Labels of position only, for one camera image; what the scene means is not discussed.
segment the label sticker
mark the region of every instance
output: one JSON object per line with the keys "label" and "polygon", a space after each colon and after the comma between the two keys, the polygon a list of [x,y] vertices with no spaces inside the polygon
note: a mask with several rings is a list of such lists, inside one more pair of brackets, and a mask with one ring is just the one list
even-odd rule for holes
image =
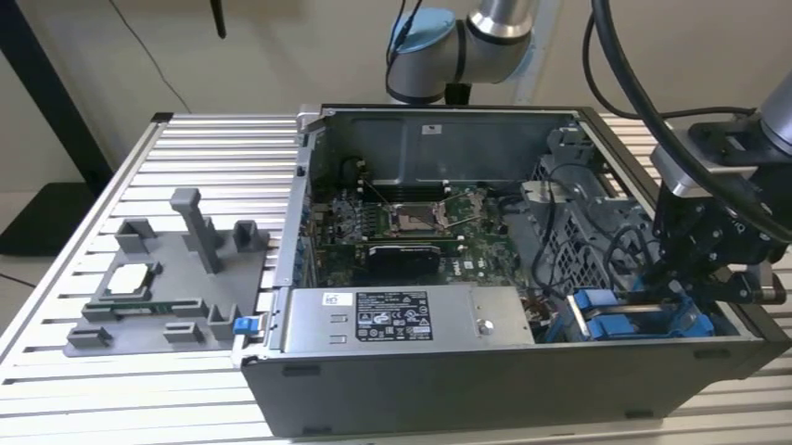
{"label": "label sticker", "polygon": [[351,292],[324,292],[321,306],[351,306]]}
{"label": "label sticker", "polygon": [[442,133],[443,133],[442,125],[423,125],[420,127],[420,134],[442,134]]}
{"label": "label sticker", "polygon": [[359,341],[431,340],[426,292],[358,292],[355,320]]}

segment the blue latch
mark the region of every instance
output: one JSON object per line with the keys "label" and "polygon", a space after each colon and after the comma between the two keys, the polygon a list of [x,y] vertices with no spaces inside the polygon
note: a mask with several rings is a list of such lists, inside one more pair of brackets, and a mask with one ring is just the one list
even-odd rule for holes
{"label": "blue latch", "polygon": [[586,323],[586,326],[594,340],[618,338],[635,334],[630,320],[622,314],[599,315]]}
{"label": "blue latch", "polygon": [[241,317],[233,320],[233,335],[255,336],[259,333],[259,317]]}
{"label": "blue latch", "polygon": [[574,302],[581,311],[591,308],[618,306],[618,299],[613,290],[609,289],[581,289],[574,294]]}

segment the open computer chassis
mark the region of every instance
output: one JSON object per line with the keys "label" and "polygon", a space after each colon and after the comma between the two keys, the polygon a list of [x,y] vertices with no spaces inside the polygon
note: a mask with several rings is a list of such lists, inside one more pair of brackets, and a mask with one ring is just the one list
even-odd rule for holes
{"label": "open computer chassis", "polygon": [[233,351],[276,435],[662,418],[788,347],[758,306],[625,300],[658,187],[591,109],[299,124],[272,308]]}

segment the power supply label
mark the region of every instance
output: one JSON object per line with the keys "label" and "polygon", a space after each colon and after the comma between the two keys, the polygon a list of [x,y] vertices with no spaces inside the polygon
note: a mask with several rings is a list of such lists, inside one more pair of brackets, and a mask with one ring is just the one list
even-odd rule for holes
{"label": "power supply label", "polygon": [[431,340],[426,292],[358,292],[355,317],[359,341]]}

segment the blue plastic clip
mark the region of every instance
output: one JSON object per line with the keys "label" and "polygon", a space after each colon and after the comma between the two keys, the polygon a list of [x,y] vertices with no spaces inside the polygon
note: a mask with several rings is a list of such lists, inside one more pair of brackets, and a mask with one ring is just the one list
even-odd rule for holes
{"label": "blue plastic clip", "polygon": [[233,335],[253,336],[259,333],[259,317],[241,317],[233,320]]}

